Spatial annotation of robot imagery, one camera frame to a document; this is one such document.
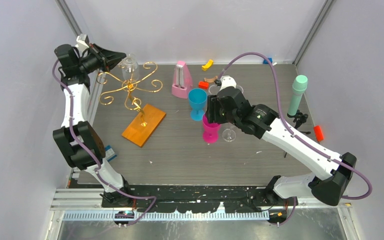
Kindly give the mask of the pink plastic wine glass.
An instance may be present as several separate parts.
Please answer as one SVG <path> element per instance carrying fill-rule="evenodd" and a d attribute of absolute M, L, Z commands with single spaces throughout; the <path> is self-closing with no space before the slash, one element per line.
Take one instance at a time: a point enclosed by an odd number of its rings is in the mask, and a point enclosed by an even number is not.
<path fill-rule="evenodd" d="M 221 125 L 218 123 L 209 123 L 208 118 L 204 114 L 202 118 L 202 126 L 203 126 L 202 139 L 207 144 L 216 143 L 219 139 L 219 130 L 221 128 Z"/>

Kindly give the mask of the clear wine glass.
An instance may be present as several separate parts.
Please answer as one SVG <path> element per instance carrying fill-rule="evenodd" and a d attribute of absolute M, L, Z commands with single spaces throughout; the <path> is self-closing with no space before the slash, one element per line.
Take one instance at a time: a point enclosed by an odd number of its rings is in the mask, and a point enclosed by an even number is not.
<path fill-rule="evenodd" d="M 213 84 L 208 88 L 208 94 L 216 95 L 220 91 L 220 88 L 221 88 L 220 86 Z"/>
<path fill-rule="evenodd" d="M 237 85 L 235 88 L 238 89 L 242 94 L 244 93 L 244 89 L 242 86 Z"/>
<path fill-rule="evenodd" d="M 118 66 L 121 68 L 122 77 L 125 81 L 137 82 L 139 80 L 140 68 L 134 54 L 127 54 Z"/>
<path fill-rule="evenodd" d="M 229 123 L 226 126 L 226 129 L 222 132 L 222 138 L 224 141 L 230 143 L 233 142 L 236 139 L 236 132 L 235 132 L 235 126 L 231 123 Z"/>

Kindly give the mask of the blue plastic wine glass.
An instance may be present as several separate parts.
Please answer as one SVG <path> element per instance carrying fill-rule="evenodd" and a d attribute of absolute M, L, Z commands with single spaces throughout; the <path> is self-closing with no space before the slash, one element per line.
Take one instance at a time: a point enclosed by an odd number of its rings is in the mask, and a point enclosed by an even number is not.
<path fill-rule="evenodd" d="M 201 121 L 205 114 L 204 108 L 207 104 L 207 93 L 201 88 L 194 88 L 188 94 L 189 105 L 191 107 L 190 117 L 194 121 Z"/>

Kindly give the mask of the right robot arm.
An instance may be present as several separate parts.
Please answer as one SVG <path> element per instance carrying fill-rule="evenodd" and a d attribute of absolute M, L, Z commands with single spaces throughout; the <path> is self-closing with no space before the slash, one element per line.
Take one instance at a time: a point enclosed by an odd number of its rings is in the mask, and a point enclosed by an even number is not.
<path fill-rule="evenodd" d="M 264 104 L 251 105 L 243 93 L 232 86 L 207 97 L 205 113 L 209 123 L 231 123 L 248 135 L 271 143 L 311 170 L 294 177 L 275 176 L 265 192 L 271 205 L 291 197 L 314 196 L 320 202 L 337 206 L 352 179 L 357 158 L 340 154 L 313 141 Z"/>

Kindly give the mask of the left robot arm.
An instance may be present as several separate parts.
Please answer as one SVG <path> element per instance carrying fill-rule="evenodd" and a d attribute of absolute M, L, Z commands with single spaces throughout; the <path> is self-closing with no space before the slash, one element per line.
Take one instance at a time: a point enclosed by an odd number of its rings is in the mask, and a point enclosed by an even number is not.
<path fill-rule="evenodd" d="M 87 115 L 91 85 L 89 74 L 96 70 L 108 72 L 127 55 L 92 43 L 87 44 L 84 50 L 62 44 L 55 48 L 54 53 L 60 67 L 53 66 L 52 70 L 60 73 L 55 80 L 65 96 L 65 113 L 61 127 L 53 131 L 52 137 L 71 168 L 91 174 L 103 186 L 101 197 L 104 200 L 128 207 L 133 202 L 133 193 L 125 178 L 108 163 L 104 144 Z"/>

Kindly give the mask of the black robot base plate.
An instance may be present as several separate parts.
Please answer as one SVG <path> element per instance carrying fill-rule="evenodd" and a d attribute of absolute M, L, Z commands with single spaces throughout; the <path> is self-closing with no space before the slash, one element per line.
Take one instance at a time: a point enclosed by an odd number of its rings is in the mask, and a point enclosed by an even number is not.
<path fill-rule="evenodd" d="M 281 199 L 264 186 L 247 185 L 130 185 L 119 192 L 103 192 L 104 208 L 129 208 L 151 213 L 205 214 L 223 207 L 228 214 L 259 213 L 279 207 L 285 211 L 298 205 L 290 197 Z"/>

